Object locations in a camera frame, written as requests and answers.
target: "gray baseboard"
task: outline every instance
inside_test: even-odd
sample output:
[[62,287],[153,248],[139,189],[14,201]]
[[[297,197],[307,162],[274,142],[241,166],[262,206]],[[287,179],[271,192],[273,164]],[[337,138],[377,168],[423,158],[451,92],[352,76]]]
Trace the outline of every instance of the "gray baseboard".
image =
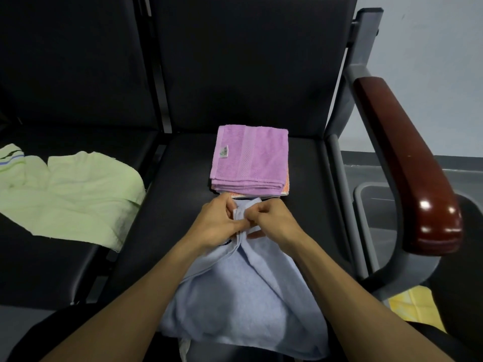
[[[435,155],[443,169],[483,171],[483,157]],[[381,166],[375,152],[342,151],[346,165]]]

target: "folded purple towel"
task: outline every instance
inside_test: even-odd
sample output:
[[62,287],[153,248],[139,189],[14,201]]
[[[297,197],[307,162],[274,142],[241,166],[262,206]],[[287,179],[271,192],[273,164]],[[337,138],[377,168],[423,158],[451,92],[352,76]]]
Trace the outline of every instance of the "folded purple towel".
[[280,195],[287,164],[286,129],[225,125],[218,128],[210,179],[217,192]]

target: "black leather backrest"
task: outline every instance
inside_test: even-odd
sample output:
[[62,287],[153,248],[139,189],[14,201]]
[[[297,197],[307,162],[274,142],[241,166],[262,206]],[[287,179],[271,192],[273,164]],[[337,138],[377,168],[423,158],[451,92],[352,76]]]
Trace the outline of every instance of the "black leather backrest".
[[356,0],[150,0],[176,130],[323,132]]
[[156,128],[133,0],[0,0],[0,94],[23,123]]

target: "forearm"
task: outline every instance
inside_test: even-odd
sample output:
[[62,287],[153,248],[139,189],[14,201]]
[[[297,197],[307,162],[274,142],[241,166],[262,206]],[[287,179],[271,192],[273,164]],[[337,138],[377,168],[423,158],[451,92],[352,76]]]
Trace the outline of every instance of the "forearm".
[[451,361],[365,291],[314,240],[304,237],[294,242],[291,256],[350,361]]
[[142,360],[168,303],[199,255],[187,239],[122,295],[42,359],[51,361]]

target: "person's right hand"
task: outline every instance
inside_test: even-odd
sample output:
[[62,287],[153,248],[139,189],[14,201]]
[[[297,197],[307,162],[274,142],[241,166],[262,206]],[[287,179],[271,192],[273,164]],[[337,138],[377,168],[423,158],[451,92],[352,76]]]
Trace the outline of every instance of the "person's right hand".
[[253,239],[266,235],[288,255],[293,249],[294,242],[306,236],[280,198],[255,203],[245,210],[245,218],[262,229],[249,234],[248,238]]

